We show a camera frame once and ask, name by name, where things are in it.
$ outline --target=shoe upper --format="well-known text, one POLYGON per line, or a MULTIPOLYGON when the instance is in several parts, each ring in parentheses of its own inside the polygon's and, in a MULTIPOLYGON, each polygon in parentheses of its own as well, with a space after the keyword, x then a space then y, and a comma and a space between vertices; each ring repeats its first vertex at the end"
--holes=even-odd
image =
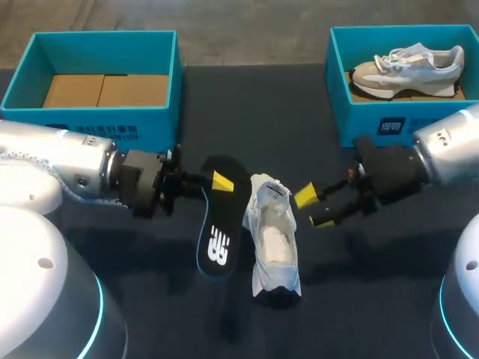
POLYGON ((299 285, 299 277, 296 221, 290 206, 290 191, 266 174, 252 176, 251 184, 244 225, 254 240, 261 286, 266 290, 278 286, 294 290, 299 285))
POLYGON ((455 82, 464 68, 464 50, 433 51, 416 43, 394 49, 387 56, 374 56, 355 67, 353 81, 368 88, 393 90, 412 82, 455 82))

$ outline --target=brown cardboard insert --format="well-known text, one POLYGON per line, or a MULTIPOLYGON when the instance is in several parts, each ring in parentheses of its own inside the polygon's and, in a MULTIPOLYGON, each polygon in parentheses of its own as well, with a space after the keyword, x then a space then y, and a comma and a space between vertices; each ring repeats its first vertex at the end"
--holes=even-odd
POLYGON ((55 75, 43 107, 97 107, 104 77, 104 75, 55 75))
POLYGON ((350 72, 346 71, 344 73, 346 76, 347 84, 350 88, 351 97, 353 98, 353 102, 384 102, 384 101, 392 101, 392 102, 401 102, 401 101, 451 101, 451 100, 464 100, 463 90, 461 87, 457 86, 457 92, 454 97, 438 97, 438 96, 429 96, 417 91, 413 90, 404 90, 399 92, 393 99, 374 99, 368 96, 366 93, 357 90, 351 84, 350 72))
POLYGON ((164 106, 167 75, 55 75, 44 108, 164 106))

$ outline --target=white sneaker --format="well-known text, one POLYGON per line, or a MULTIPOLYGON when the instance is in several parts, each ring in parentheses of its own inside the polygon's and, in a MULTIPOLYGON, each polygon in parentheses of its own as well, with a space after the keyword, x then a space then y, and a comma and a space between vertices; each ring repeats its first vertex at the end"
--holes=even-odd
POLYGON ((301 296, 296 249, 296 221, 290 191, 267 174, 251 176, 251 198, 243 226, 251 232, 256 248, 253 296, 285 298, 301 296))
POLYGON ((388 56, 354 68, 351 80, 360 90, 381 99, 391 99, 402 90, 416 90, 431 96, 456 94, 454 82, 464 68, 464 50, 433 51, 416 43, 394 49, 388 56))

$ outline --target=black insole with white logo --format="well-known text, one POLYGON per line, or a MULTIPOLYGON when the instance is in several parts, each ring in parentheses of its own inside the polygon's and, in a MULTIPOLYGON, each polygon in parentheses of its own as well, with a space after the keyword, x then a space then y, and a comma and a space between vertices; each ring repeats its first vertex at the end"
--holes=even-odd
POLYGON ((251 197, 251 180, 244 166, 228 156, 209 157, 201 172, 211 176, 213 171, 233 182, 234 191, 204 189, 207 212, 198 240, 196 262, 202 274, 212 279, 225 279, 237 264, 242 219, 251 197))

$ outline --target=concrete floor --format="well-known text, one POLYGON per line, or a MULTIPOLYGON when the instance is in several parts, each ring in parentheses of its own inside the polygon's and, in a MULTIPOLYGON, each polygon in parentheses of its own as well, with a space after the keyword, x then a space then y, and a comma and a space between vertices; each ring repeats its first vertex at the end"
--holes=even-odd
POLYGON ((194 65, 322 62, 333 25, 471 23, 479 0, 0 0, 0 68, 35 31, 175 29, 194 65))

